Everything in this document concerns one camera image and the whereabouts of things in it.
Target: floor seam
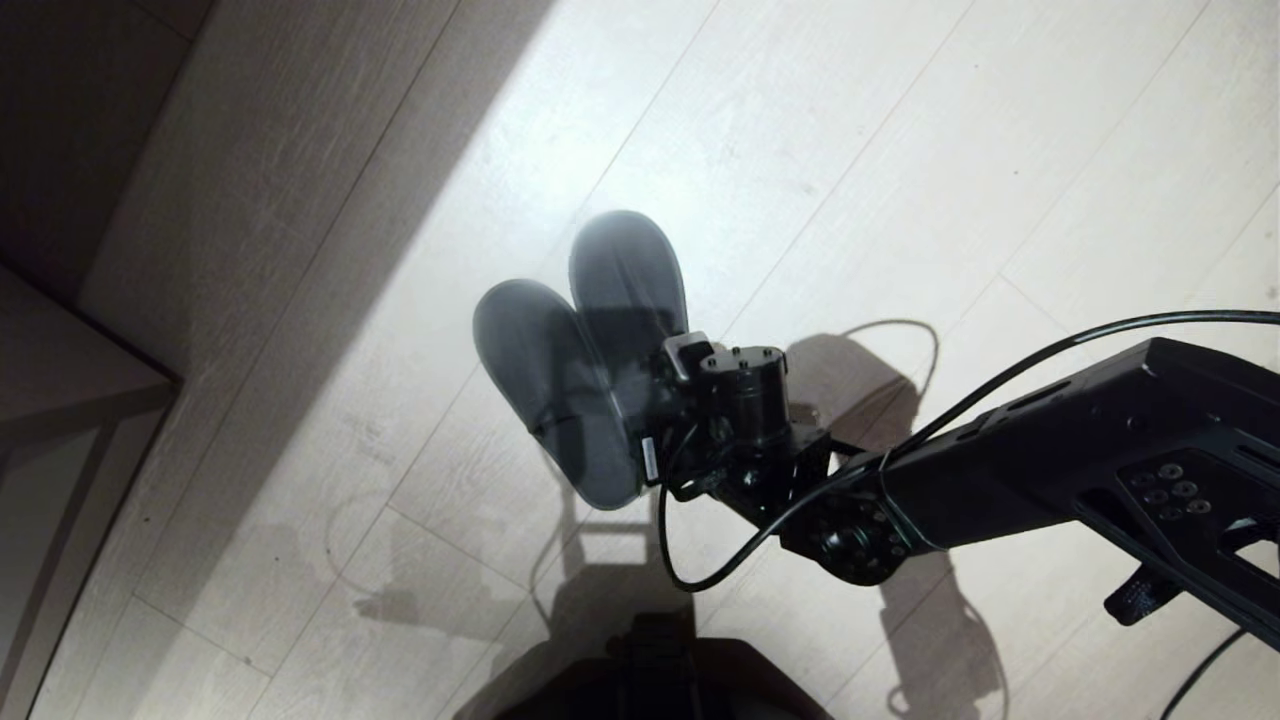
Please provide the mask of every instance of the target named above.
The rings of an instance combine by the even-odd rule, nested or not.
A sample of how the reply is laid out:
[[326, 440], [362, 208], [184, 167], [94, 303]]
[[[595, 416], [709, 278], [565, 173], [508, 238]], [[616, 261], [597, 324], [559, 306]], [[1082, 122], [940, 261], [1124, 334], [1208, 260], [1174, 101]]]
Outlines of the floor seam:
[[163, 615], [163, 616], [164, 616], [164, 618], [166, 618], [168, 620], [172, 620], [173, 623], [175, 623], [175, 624], [177, 624], [177, 625], [178, 625], [179, 628], [182, 628], [183, 630], [186, 630], [186, 632], [188, 632], [188, 633], [191, 633], [191, 634], [196, 635], [197, 638], [200, 638], [200, 639], [205, 641], [206, 643], [209, 643], [209, 644], [211, 644], [211, 646], [216, 647], [216, 648], [218, 648], [218, 650], [220, 650], [221, 652], [225, 652], [228, 657], [234, 657], [234, 659], [236, 659], [236, 660], [237, 660], [238, 662], [241, 662], [241, 664], [242, 664], [242, 665], [244, 665], [246, 667], [248, 667], [248, 669], [251, 669], [251, 670], [256, 671], [256, 673], [257, 673], [259, 675], [262, 675], [262, 676], [264, 676], [264, 678], [266, 678], [268, 680], [270, 680], [270, 679], [274, 679], [274, 678], [275, 678], [275, 671], [268, 671], [268, 670], [266, 670], [265, 667], [259, 667], [257, 665], [253, 665], [253, 664], [251, 662], [251, 659], [250, 659], [250, 657], [244, 657], [244, 656], [241, 656], [241, 655], [237, 655], [237, 653], [232, 652], [230, 650], [228, 650], [227, 647], [224, 647], [224, 646], [223, 646], [223, 643], [220, 643], [220, 642], [218, 642], [218, 641], [215, 641], [215, 639], [210, 638], [210, 637], [209, 637], [209, 635], [206, 635], [205, 633], [202, 633], [202, 632], [200, 632], [200, 630], [197, 630], [197, 629], [192, 628], [192, 626], [191, 626], [191, 625], [188, 625], [188, 624], [187, 624], [186, 621], [183, 621], [183, 620], [179, 620], [179, 619], [174, 618], [173, 615], [170, 615], [169, 612], [166, 612], [166, 611], [164, 611], [164, 610], [161, 610], [160, 607], [156, 607], [156, 606], [155, 606], [155, 603], [152, 603], [152, 602], [147, 601], [146, 598], [143, 598], [143, 597], [138, 596], [137, 593], [132, 594], [131, 597], [132, 597], [133, 600], [136, 600], [136, 601], [141, 602], [142, 605], [147, 606], [148, 609], [154, 610], [155, 612], [157, 612], [157, 614]]
[[[858, 167], [858, 161], [863, 159], [863, 155], [867, 154], [867, 150], [876, 142], [876, 138], [879, 137], [881, 132], [884, 129], [884, 126], [888, 124], [890, 119], [893, 118], [893, 115], [897, 113], [897, 109], [902, 106], [902, 102], [906, 100], [906, 97], [911, 94], [913, 90], [915, 90], [916, 83], [919, 83], [920, 78], [924, 77], [924, 73], [928, 72], [928, 69], [933, 65], [933, 60], [937, 59], [942, 49], [946, 47], [947, 42], [951, 41], [951, 37], [955, 35], [956, 28], [960, 27], [960, 24], [969, 15], [969, 12], [973, 9], [975, 4], [977, 0], [972, 0], [969, 5], [964, 9], [964, 12], [960, 13], [960, 17], [956, 18], [956, 22], [951, 26], [951, 29], [948, 29], [947, 33], [942, 37], [942, 40], [938, 42], [938, 46], [933, 49], [933, 53], [929, 55], [929, 59], [925, 60], [923, 65], [920, 65], [919, 72], [915, 73], [915, 77], [911, 78], [911, 82], [908, 83], [906, 88], [897, 97], [893, 105], [888, 109], [888, 111], [884, 113], [884, 117], [881, 119], [879, 124], [876, 126], [876, 129], [872, 131], [872, 133], [867, 137], [867, 142], [864, 142], [863, 146], [858, 150], [858, 152], [854, 154], [854, 158], [840, 173], [840, 177], [837, 177], [836, 181], [831, 183], [831, 187], [827, 190], [826, 195], [822, 196], [822, 200], [819, 200], [818, 204], [814, 206], [813, 211], [809, 213], [809, 217], [805, 218], [805, 222], [796, 231], [795, 236], [791, 237], [791, 241], [787, 243], [787, 246], [782, 249], [782, 252], [778, 254], [777, 259], [773, 261], [773, 266], [769, 268], [769, 272], [764, 274], [759, 284], [755, 286], [755, 290], [751, 291], [751, 295], [748, 296], [746, 301], [744, 301], [741, 307], [739, 307], [737, 314], [733, 315], [733, 319], [730, 320], [730, 323], [724, 327], [723, 337], [728, 337], [728, 334], [733, 331], [733, 325], [737, 324], [737, 322], [746, 313], [748, 307], [751, 306], [751, 302], [755, 301], [755, 297], [760, 293], [762, 290], [764, 290], [764, 286], [769, 282], [769, 278], [772, 278], [773, 274], [782, 265], [782, 261], [786, 259], [786, 256], [791, 252], [791, 250], [795, 249], [796, 243], [800, 242], [800, 238], [804, 237], [805, 231], [809, 229], [809, 225], [812, 225], [814, 219], [822, 213], [822, 209], [827, 206], [827, 202], [831, 201], [831, 197], [845, 182], [845, 178], [847, 178], [849, 174], [854, 170], [854, 168]], [[865, 252], [870, 252], [872, 250], [874, 250], [874, 247], [868, 247]]]
[[[1196, 23], [1198, 23], [1201, 17], [1204, 15], [1204, 10], [1208, 9], [1211, 1], [1212, 0], [1206, 0], [1206, 3], [1201, 5], [1199, 12], [1196, 13], [1196, 17], [1192, 18], [1192, 22], [1187, 23], [1187, 29], [1184, 29], [1183, 33], [1178, 36], [1178, 41], [1174, 42], [1174, 45], [1169, 49], [1169, 53], [1166, 53], [1164, 59], [1160, 60], [1160, 64], [1156, 65], [1155, 70], [1152, 70], [1151, 77], [1147, 78], [1147, 82], [1144, 82], [1142, 87], [1138, 88], [1138, 92], [1134, 94], [1133, 101], [1130, 101], [1129, 105], [1124, 109], [1124, 111], [1120, 113], [1120, 117], [1116, 119], [1115, 124], [1111, 126], [1111, 129], [1108, 129], [1107, 133], [1102, 137], [1097, 147], [1094, 147], [1093, 151], [1089, 152], [1089, 158], [1084, 163], [1080, 163], [1079, 169], [1075, 170], [1075, 173], [1071, 176], [1071, 179], [1066, 181], [1066, 183], [1062, 186], [1062, 191], [1057, 193], [1057, 197], [1055, 197], [1052, 202], [1048, 204], [1048, 206], [1044, 209], [1044, 213], [1042, 213], [1039, 219], [1036, 220], [1036, 224], [1032, 225], [1032, 229], [1027, 231], [1027, 234], [1018, 243], [1018, 246], [1010, 250], [1009, 255], [1005, 256], [1005, 261], [1000, 265], [997, 270], [998, 274], [1005, 278], [1005, 282], [1007, 282], [1014, 287], [1018, 287], [1018, 283], [1010, 279], [1009, 275], [1005, 274], [1005, 270], [1007, 270], [1009, 266], [1014, 263], [1014, 260], [1018, 259], [1018, 255], [1023, 251], [1024, 247], [1027, 247], [1027, 243], [1036, 237], [1036, 233], [1039, 232], [1041, 227], [1053, 214], [1053, 210], [1056, 210], [1057, 206], [1062, 204], [1062, 200], [1068, 195], [1070, 195], [1071, 190], [1080, 182], [1080, 177], [1084, 176], [1084, 173], [1093, 165], [1094, 160], [1098, 159], [1098, 155], [1102, 154], [1102, 150], [1105, 150], [1106, 146], [1111, 142], [1111, 138], [1115, 137], [1116, 131], [1119, 131], [1120, 127], [1124, 126], [1125, 120], [1129, 119], [1129, 115], [1133, 114], [1133, 109], [1138, 106], [1138, 102], [1140, 102], [1142, 99], [1147, 95], [1147, 91], [1151, 90], [1152, 83], [1155, 83], [1156, 78], [1160, 77], [1160, 73], [1165, 70], [1165, 65], [1169, 64], [1170, 58], [1172, 58], [1174, 54], [1178, 53], [1178, 49], [1183, 46], [1183, 42], [1187, 40], [1187, 36], [1190, 35], [1192, 28], [1194, 28]], [[1050, 318], [1052, 318], [1053, 322], [1059, 324], [1059, 327], [1062, 327], [1062, 323], [1057, 322], [1056, 316], [1051, 314]]]

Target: laminate floor plank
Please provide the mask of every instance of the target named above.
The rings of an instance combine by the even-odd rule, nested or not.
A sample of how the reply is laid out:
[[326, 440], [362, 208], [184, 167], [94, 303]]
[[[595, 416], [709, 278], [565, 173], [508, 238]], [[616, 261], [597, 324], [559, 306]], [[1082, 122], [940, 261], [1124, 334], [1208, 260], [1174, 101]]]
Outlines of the laminate floor plank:
[[35, 720], [70, 717], [160, 533], [452, 0], [225, 0], [187, 56], [78, 307], [184, 379]]

